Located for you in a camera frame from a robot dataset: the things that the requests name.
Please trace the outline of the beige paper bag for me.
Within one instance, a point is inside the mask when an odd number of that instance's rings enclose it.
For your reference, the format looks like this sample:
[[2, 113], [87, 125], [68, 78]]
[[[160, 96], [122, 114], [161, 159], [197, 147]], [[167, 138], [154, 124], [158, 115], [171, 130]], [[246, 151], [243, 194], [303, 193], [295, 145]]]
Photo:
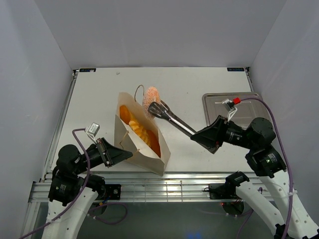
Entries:
[[142, 103], [126, 92], [118, 95], [115, 114], [114, 144], [133, 154], [127, 161], [156, 175], [163, 176], [170, 150], [155, 117], [148, 112], [151, 103], [160, 103], [156, 87], [143, 91]]

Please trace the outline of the ring shaped fake bread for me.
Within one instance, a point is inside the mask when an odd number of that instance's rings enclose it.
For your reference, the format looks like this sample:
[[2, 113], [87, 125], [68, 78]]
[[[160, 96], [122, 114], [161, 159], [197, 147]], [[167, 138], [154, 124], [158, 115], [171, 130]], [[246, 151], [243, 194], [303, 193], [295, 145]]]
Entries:
[[129, 126], [132, 131], [149, 147], [151, 146], [151, 141], [149, 139], [147, 130], [136, 120], [132, 119], [129, 122]]

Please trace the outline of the long baguette fake bread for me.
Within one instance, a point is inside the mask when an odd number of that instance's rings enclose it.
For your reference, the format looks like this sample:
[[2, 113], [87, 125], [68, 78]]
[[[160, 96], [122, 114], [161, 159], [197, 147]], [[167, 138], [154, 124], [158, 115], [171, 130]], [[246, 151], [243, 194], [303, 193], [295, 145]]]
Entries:
[[120, 119], [127, 125], [129, 125], [129, 122], [131, 121], [132, 113], [129, 111], [127, 106], [122, 105], [119, 108], [119, 113], [120, 113]]

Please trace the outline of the golden oval fake loaf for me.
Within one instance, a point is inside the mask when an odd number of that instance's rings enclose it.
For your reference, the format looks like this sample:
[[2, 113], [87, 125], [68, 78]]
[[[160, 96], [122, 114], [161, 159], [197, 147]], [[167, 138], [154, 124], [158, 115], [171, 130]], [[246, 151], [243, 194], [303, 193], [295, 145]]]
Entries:
[[151, 149], [158, 157], [161, 157], [160, 144], [157, 136], [151, 130], [147, 130], [147, 133], [151, 141]]

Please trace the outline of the metal bread tongs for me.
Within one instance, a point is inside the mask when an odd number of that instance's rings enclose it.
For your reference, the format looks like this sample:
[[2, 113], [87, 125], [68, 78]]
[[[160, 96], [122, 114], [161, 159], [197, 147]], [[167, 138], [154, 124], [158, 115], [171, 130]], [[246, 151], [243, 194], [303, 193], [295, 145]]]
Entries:
[[148, 106], [148, 113], [156, 118], [167, 121], [176, 129], [187, 135], [192, 141], [197, 142], [212, 154], [215, 154], [223, 144], [220, 141], [201, 137], [199, 132], [195, 131], [187, 123], [176, 116], [163, 100], [161, 100], [160, 103], [152, 102]]

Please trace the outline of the pink sugared fake doughnut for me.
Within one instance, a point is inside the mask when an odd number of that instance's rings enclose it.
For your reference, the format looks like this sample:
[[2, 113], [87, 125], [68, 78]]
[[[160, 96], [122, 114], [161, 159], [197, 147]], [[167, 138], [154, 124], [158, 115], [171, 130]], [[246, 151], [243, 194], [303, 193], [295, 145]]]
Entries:
[[149, 120], [154, 119], [154, 116], [148, 112], [148, 108], [151, 103], [157, 102], [160, 104], [160, 95], [156, 87], [149, 87], [143, 95], [142, 107], [145, 117]]

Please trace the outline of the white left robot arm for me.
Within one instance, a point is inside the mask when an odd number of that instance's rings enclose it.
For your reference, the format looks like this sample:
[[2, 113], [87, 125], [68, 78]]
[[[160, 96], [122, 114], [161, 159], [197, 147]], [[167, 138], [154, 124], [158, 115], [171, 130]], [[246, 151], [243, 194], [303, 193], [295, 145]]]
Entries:
[[101, 164], [112, 167], [132, 156], [104, 138], [99, 138], [83, 154], [73, 144], [63, 146], [53, 170], [47, 226], [42, 238], [75, 239], [94, 201], [101, 200], [105, 205], [108, 200], [119, 200], [120, 184], [106, 184], [102, 176], [91, 173], [80, 175]]

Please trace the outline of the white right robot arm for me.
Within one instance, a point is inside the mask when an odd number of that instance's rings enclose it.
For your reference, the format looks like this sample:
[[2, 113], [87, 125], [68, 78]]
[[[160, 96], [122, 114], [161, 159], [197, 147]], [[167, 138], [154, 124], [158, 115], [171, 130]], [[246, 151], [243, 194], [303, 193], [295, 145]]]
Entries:
[[248, 149], [245, 156], [247, 163], [275, 203], [271, 204], [254, 188], [248, 176], [240, 171], [226, 177], [222, 186], [210, 188], [211, 194], [243, 199], [265, 222], [276, 239], [317, 239], [319, 227], [293, 189], [288, 167], [272, 146], [275, 137], [273, 125], [265, 118], [255, 118], [247, 129], [243, 129], [219, 116], [213, 124], [191, 136], [191, 140], [211, 152], [216, 152], [224, 142]]

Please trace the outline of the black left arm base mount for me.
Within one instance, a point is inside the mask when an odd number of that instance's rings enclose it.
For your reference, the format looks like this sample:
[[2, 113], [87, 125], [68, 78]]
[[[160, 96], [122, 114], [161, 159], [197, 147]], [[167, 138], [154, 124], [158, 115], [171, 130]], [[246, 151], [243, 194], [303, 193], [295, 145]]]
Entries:
[[97, 200], [119, 200], [121, 198], [121, 184], [105, 184], [98, 190]]

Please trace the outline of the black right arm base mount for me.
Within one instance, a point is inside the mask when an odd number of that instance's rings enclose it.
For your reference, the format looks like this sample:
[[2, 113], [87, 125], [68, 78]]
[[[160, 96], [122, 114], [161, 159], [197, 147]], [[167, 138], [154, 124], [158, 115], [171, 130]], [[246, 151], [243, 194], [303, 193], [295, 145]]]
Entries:
[[203, 189], [209, 194], [210, 199], [236, 199], [237, 195], [232, 186], [224, 184], [209, 184]]

